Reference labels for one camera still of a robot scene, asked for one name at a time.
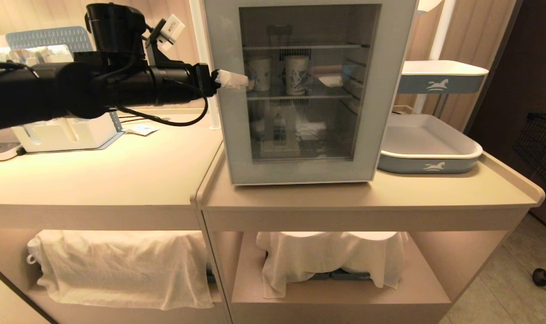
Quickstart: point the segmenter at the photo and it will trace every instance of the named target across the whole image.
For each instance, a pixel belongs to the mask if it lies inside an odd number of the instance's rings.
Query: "black cable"
[[[129,59],[129,62],[127,62],[127,64],[125,66],[123,66],[119,70],[115,70],[113,72],[102,74],[102,75],[98,76],[97,78],[95,78],[95,81],[104,80],[104,79],[106,80],[106,79],[109,79],[111,77],[117,76],[118,74],[129,70],[133,66],[133,64],[135,64],[136,61],[137,61],[137,56],[132,55],[131,59]]]
[[[25,64],[15,63],[15,62],[0,62],[0,68],[2,70],[21,70],[22,68],[24,68],[28,70],[29,72],[31,72],[36,78],[39,78],[35,70]]]
[[[122,123],[135,122],[135,121],[148,121],[148,119],[147,119],[147,118],[129,119],[129,120],[127,120],[127,121],[121,121],[121,124],[122,124]]]
[[[165,121],[164,119],[162,119],[160,117],[148,115],[147,113],[143,113],[143,112],[139,112],[139,111],[135,111],[133,109],[123,107],[122,105],[118,105],[117,110],[119,110],[122,113],[131,113],[132,115],[135,115],[135,116],[138,116],[138,117],[143,117],[145,119],[149,119],[150,121],[158,122],[158,123],[161,123],[161,124],[164,124],[164,125],[169,125],[169,126],[176,126],[176,127],[190,126],[190,125],[196,124],[201,119],[203,119],[203,117],[205,117],[205,115],[207,114],[207,110],[209,109],[209,101],[207,101],[207,96],[203,93],[203,91],[199,90],[199,88],[195,88],[194,86],[189,85],[189,84],[185,84],[183,82],[179,82],[179,81],[175,81],[175,80],[171,80],[171,79],[165,79],[165,81],[173,82],[173,83],[177,84],[178,86],[180,86],[181,88],[185,88],[187,90],[193,91],[196,94],[198,94],[199,96],[201,96],[201,98],[203,98],[203,100],[205,101],[205,108],[203,108],[203,112],[201,113],[201,115],[199,115],[199,117],[193,119],[192,121],[186,121],[184,123],[178,123],[178,122],[174,122],[174,121]]]

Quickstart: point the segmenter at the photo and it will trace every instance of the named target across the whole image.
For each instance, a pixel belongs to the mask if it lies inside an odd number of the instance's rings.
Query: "mini fridge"
[[[417,0],[205,0],[234,185],[371,181]]]

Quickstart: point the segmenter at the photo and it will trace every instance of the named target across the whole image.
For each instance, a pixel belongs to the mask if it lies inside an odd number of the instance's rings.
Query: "fridge shelf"
[[[292,96],[287,94],[284,86],[272,86],[269,91],[254,91],[247,93],[247,100],[278,100],[278,99],[341,99],[352,98],[343,88],[329,88],[323,84],[313,84],[305,94]]]
[[[298,161],[298,160],[312,160],[312,159],[351,159],[351,151],[348,150],[347,141],[341,139],[340,141],[327,141],[323,139],[304,139],[303,135],[308,136],[309,133],[302,131],[298,133],[295,138],[295,145],[293,150],[281,148],[277,150],[273,149],[270,152],[263,152],[261,146],[264,145],[256,139],[251,142],[251,148],[253,152],[254,162],[271,162],[271,161]],[[287,158],[279,158],[275,156],[282,152],[283,156]]]
[[[360,49],[367,48],[369,45],[362,44],[291,44],[291,45],[243,45],[244,51],[260,50],[332,50],[332,49]]]

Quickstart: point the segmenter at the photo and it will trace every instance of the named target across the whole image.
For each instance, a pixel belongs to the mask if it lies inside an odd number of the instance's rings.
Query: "cabinet shelf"
[[[209,283],[209,292],[211,293],[211,300],[213,301],[213,303],[221,303],[221,295],[219,294],[219,289],[217,288],[217,283]],[[49,297],[49,294],[47,293],[47,290],[45,289],[45,287],[42,287],[40,285],[33,285],[33,287],[31,287],[31,289],[29,289],[27,291],[27,295],[31,298],[31,299],[47,299],[47,303],[55,303],[55,304],[60,304],[60,303],[57,303],[55,301],[53,301],[53,299],[51,299],[51,297]]]
[[[332,49],[360,49],[368,47],[362,44],[294,44],[294,45],[244,45],[244,51],[259,51],[259,50],[332,50]]]
[[[398,289],[378,288],[372,281],[310,280],[303,283],[289,283],[285,298],[265,299],[261,277],[265,263],[265,250],[255,243],[256,236],[254,232],[244,233],[233,290],[233,304],[451,303],[412,238],[405,244],[405,270]]]
[[[287,94],[284,86],[272,86],[269,91],[252,91],[247,93],[247,100],[279,100],[279,99],[342,99],[352,98],[353,95],[341,87],[329,88],[315,83],[307,88],[305,94],[292,96]]]

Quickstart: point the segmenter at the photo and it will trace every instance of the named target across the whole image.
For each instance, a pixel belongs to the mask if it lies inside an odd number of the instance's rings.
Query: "white tray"
[[[398,94],[474,94],[486,68],[456,61],[405,61]]]
[[[411,174],[464,173],[481,154],[481,145],[434,116],[392,115],[378,168]]]

